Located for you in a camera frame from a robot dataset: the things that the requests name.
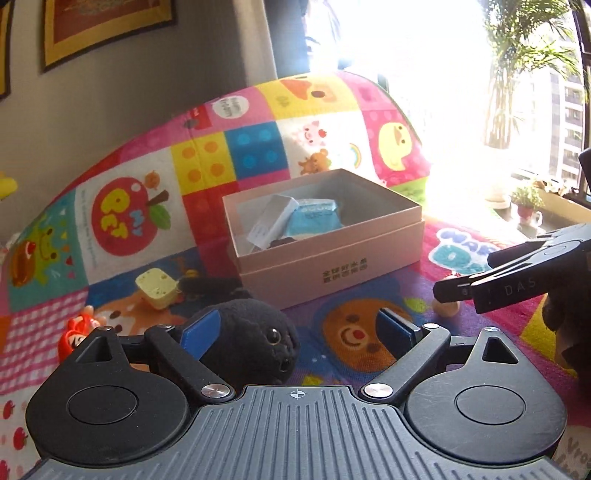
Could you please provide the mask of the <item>pink cardboard box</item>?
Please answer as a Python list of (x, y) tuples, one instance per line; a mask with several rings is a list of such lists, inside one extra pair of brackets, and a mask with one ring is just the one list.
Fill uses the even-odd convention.
[[(263, 250), (247, 235), (276, 196), (335, 201), (342, 228)], [(283, 309), (419, 261), (425, 221), (415, 201), (346, 170), (332, 170), (223, 199), (230, 257), (242, 285)]]

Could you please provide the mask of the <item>blue white tissue pack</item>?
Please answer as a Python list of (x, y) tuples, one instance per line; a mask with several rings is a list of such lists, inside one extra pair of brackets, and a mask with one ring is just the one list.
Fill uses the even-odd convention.
[(283, 230), (283, 237), (304, 238), (342, 228), (339, 206), (334, 199), (300, 199)]

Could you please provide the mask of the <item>small potted plant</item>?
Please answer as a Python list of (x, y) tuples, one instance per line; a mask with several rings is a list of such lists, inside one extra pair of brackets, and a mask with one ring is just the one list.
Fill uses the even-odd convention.
[(520, 223), (524, 225), (532, 225), (537, 210), (544, 205), (539, 189), (534, 185), (517, 187), (511, 194), (511, 202), (517, 206)]

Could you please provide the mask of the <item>tall palm plant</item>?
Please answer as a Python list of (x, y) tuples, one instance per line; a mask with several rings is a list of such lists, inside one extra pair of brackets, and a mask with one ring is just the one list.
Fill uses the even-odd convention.
[(570, 1), (483, 1), (484, 27), (494, 53), (492, 93), (487, 117), (486, 144), (510, 146), (518, 128), (514, 96), (524, 74), (551, 70), (563, 78), (580, 68), (566, 17), (576, 8)]

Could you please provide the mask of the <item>yellow green plush toy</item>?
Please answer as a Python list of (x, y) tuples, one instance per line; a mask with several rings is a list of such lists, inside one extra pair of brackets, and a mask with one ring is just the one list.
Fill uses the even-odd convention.
[(18, 190), (18, 182), (6, 176), (3, 172), (0, 173), (0, 201), (8, 198)]

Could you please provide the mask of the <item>colourful cartoon play mat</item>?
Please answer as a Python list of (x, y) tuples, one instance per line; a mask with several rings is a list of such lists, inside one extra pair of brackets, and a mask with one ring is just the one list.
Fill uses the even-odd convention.
[(484, 269), (521, 235), (491, 212), (447, 216), (425, 195), (429, 166), (403, 112), (355, 74), (294, 76), (202, 104), (128, 142), (74, 180), (17, 237), (1, 272), (1, 475), (38, 461), (25, 424), (35, 390), (58, 365), (68, 319), (93, 305), (121, 334), (177, 322), (188, 305), (153, 309), (135, 280), (158, 268), (176, 277), (235, 275), (229, 196), (307, 178), (314, 160), (348, 171), (346, 186), (411, 200), (393, 220), (425, 220), (421, 260), (377, 269), (368, 248), (304, 269), (314, 299), (290, 308), (301, 337), (294, 382), (360, 383), (388, 363), (370, 352), (370, 315), (386, 305), (430, 320), (430, 289), (450, 272)]

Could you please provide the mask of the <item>white usb charger hub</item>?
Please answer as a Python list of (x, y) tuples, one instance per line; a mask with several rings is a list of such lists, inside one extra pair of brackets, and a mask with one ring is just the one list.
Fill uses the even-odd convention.
[(270, 244), (283, 234), (290, 216), (297, 207), (297, 200), (290, 196), (271, 195), (264, 205), (263, 212), (246, 235), (246, 240), (259, 250), (270, 248)]

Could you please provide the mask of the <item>red apple doll figure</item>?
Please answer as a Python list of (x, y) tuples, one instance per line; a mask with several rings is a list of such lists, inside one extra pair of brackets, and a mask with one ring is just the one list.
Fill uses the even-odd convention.
[(63, 363), (94, 329), (105, 325), (104, 316), (96, 316), (91, 305), (84, 306), (80, 312), (66, 322), (65, 330), (58, 340), (59, 363)]

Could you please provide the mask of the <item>red gold framed picture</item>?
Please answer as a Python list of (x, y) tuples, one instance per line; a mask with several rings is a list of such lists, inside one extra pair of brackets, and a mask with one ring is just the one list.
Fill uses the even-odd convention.
[(176, 23), (173, 0), (45, 1), (42, 70), (103, 45)]

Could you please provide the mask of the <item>yellow pudding toy brown top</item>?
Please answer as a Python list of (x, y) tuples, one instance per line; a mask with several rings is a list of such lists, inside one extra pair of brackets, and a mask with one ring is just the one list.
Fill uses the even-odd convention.
[(141, 297), (156, 310), (170, 307), (180, 294), (178, 282), (159, 268), (151, 268), (138, 275), (135, 285)]

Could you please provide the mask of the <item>middle red framed calligraphy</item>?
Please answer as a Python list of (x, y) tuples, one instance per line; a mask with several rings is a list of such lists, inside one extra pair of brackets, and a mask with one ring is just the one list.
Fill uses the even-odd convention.
[(1, 2), (0, 31), (0, 99), (10, 94), (10, 32), (13, 17), (13, 1)]

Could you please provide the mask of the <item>black plush toy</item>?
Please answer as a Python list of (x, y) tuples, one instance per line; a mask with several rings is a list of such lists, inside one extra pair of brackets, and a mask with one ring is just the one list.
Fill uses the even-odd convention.
[(178, 283), (186, 297), (197, 298), (198, 319), (211, 311), (221, 317), (221, 330), (200, 362), (235, 391), (246, 385), (287, 383), (301, 342), (290, 318), (253, 297), (237, 278), (184, 276)]

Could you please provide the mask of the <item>white ribbed toy figure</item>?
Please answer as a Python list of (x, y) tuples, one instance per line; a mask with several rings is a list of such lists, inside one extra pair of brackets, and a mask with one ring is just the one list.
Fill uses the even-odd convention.
[(432, 309), (434, 313), (442, 318), (453, 318), (458, 315), (461, 309), (459, 301), (440, 302), (437, 299), (432, 301)]

